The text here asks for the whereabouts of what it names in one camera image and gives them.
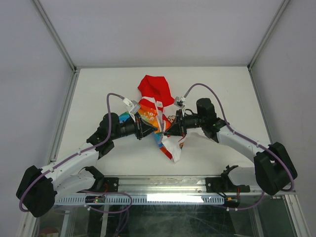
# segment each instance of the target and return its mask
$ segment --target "glass panel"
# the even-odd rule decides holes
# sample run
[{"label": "glass panel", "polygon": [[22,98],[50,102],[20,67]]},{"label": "glass panel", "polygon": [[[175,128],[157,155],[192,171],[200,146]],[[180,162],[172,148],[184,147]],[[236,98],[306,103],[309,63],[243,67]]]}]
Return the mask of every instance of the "glass panel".
[{"label": "glass panel", "polygon": [[[241,196],[249,206],[258,196]],[[125,205],[94,205],[119,211]],[[40,217],[38,236],[49,237],[294,237],[282,198],[266,196],[258,208],[229,211],[213,205],[132,205],[122,214],[87,211],[83,206],[54,206]]]}]

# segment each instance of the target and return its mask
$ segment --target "metal frame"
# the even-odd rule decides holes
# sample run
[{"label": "metal frame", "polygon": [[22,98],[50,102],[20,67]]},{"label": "metal frame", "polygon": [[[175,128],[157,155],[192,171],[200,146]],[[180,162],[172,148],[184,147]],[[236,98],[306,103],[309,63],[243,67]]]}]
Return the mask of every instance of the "metal frame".
[{"label": "metal frame", "polygon": [[72,211],[67,210],[65,213],[67,213],[67,215],[64,216],[60,237],[72,237],[75,229],[77,209],[74,208]]},{"label": "metal frame", "polygon": [[73,72],[76,71],[76,67],[69,55],[69,53],[67,52],[64,44],[62,43],[62,41],[60,40],[53,24],[51,23],[49,17],[47,16],[43,5],[41,4],[40,0],[31,0],[31,2],[33,3],[36,11],[38,12],[39,16],[41,17],[44,25],[46,26],[48,32],[50,33],[52,39],[55,41],[59,51],[61,52],[61,54],[63,55],[63,57],[65,58],[66,62],[68,63],[69,67],[72,69]]},{"label": "metal frame", "polygon": [[248,69],[251,71],[253,65],[256,63],[257,59],[259,58],[263,48],[265,47],[265,45],[267,44],[268,40],[270,39],[271,35],[274,32],[274,29],[276,28],[277,23],[279,22],[279,20],[281,19],[283,13],[285,12],[287,6],[289,5],[289,3],[291,2],[291,0],[283,0],[282,4],[280,5],[278,11],[276,12],[272,22],[270,23],[267,31],[265,32],[255,54],[253,55],[249,65],[248,65]]},{"label": "metal frame", "polygon": [[34,232],[36,218],[30,212],[24,212],[17,237],[30,237]]},{"label": "metal frame", "polygon": [[285,203],[288,215],[291,216],[291,224],[297,237],[311,237],[312,233],[307,225],[302,208],[296,195],[285,195]]},{"label": "metal frame", "polygon": [[47,155],[47,164],[50,162],[56,161],[57,155],[59,152],[61,140],[64,134],[67,117],[69,114],[70,106],[73,100],[73,96],[75,93],[75,88],[78,81],[78,76],[80,73],[80,69],[77,69],[73,74],[68,84],[68,90],[65,97],[64,105],[57,123],[54,139],[50,145],[49,152]]},{"label": "metal frame", "polygon": [[250,212],[250,218],[255,237],[264,237],[258,208],[255,206]]},{"label": "metal frame", "polygon": [[263,118],[263,122],[265,123],[265,127],[266,127],[266,130],[267,130],[267,133],[268,133],[269,141],[271,143],[273,143],[273,137],[271,135],[271,132],[270,132],[270,129],[269,129],[269,126],[268,126],[268,121],[267,121],[265,109],[264,109],[264,106],[263,106],[263,103],[262,103],[262,99],[261,99],[260,94],[258,92],[259,91],[258,90],[258,86],[257,86],[255,80],[253,79],[251,70],[249,70],[249,75],[250,75],[250,79],[251,79],[251,82],[252,82],[253,89],[254,89],[256,97],[257,97],[257,101],[258,101],[258,104],[259,104],[259,108],[260,108],[260,112],[261,112],[261,115],[262,115],[262,118]]}]

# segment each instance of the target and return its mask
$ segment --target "white tabletop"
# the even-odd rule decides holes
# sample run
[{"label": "white tabletop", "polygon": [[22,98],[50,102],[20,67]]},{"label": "white tabletop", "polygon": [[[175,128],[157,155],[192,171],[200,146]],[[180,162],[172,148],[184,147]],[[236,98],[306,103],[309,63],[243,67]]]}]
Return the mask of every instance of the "white tabletop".
[{"label": "white tabletop", "polygon": [[[106,68],[81,69],[72,100],[58,158],[71,154],[94,133],[107,113],[106,96],[115,92],[140,100],[137,89],[145,75],[165,76],[173,97],[182,96],[196,82],[210,86],[219,96],[228,121],[239,131],[269,141],[259,104],[246,67]],[[187,108],[196,111],[196,100],[208,97],[222,117],[213,95],[195,87],[187,97]],[[111,112],[125,112],[123,102],[110,97]],[[114,141],[115,148],[99,159],[104,175],[216,175],[229,165],[253,166],[233,149],[198,134],[191,134],[177,163],[158,148],[153,135],[137,140],[129,136]]]}]

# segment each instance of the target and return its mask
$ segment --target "white wall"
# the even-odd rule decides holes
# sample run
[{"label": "white wall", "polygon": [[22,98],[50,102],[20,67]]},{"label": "white wall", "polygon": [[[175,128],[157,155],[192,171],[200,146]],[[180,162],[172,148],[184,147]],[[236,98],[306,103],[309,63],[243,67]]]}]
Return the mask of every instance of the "white wall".
[{"label": "white wall", "polygon": [[16,235],[24,171],[42,166],[71,71],[30,0],[0,7],[0,235]]},{"label": "white wall", "polygon": [[77,66],[246,66],[282,0],[40,0]]},{"label": "white wall", "polygon": [[288,149],[316,235],[316,1],[292,1],[253,69],[272,139]]}]

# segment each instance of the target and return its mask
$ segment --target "black mounting bracket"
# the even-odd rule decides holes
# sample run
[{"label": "black mounting bracket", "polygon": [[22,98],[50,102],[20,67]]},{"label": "black mounting bracket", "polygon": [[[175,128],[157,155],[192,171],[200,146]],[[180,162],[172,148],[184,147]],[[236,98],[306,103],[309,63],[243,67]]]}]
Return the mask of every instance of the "black mounting bracket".
[{"label": "black mounting bracket", "polygon": [[119,190],[119,178],[117,177],[104,177],[104,186],[108,186],[108,192],[116,193]]},{"label": "black mounting bracket", "polygon": [[231,170],[238,167],[238,165],[234,165],[232,167],[227,166],[226,170],[223,171],[221,177],[208,177],[205,178],[205,186],[207,193],[237,193],[238,188],[240,193],[249,193],[250,187],[248,185],[234,185],[228,174]]}]

